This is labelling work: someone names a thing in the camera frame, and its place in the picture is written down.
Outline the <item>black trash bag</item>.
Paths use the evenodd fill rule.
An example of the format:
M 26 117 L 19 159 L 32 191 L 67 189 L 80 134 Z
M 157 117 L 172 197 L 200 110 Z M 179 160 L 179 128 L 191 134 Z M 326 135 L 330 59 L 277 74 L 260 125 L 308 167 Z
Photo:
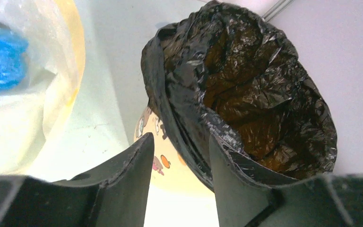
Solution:
M 282 30 L 254 12 L 212 0 L 160 28 L 141 54 L 148 107 L 209 189 L 209 140 L 240 169 L 248 161 L 288 179 L 330 173 L 337 131 L 330 110 Z

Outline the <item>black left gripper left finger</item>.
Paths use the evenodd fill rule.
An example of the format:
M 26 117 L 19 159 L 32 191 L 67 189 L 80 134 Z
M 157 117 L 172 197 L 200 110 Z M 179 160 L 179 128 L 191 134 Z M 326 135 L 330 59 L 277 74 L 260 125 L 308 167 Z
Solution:
M 0 227 L 141 227 L 154 136 L 70 180 L 0 175 Z

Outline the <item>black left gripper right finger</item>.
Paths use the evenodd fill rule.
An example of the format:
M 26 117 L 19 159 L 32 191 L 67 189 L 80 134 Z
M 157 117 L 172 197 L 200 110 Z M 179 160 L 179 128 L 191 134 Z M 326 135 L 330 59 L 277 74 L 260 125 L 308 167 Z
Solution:
M 320 174 L 296 180 L 209 142 L 222 227 L 363 227 L 363 174 Z

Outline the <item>clear plastic bag yellow rim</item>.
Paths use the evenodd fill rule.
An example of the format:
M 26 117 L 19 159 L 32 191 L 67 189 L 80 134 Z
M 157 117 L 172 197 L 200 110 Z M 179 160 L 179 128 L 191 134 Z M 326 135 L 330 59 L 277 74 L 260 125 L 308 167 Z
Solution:
M 28 41 L 26 76 L 0 92 L 0 174 L 22 174 L 53 147 L 69 118 L 86 63 L 72 0 L 0 0 L 0 28 Z

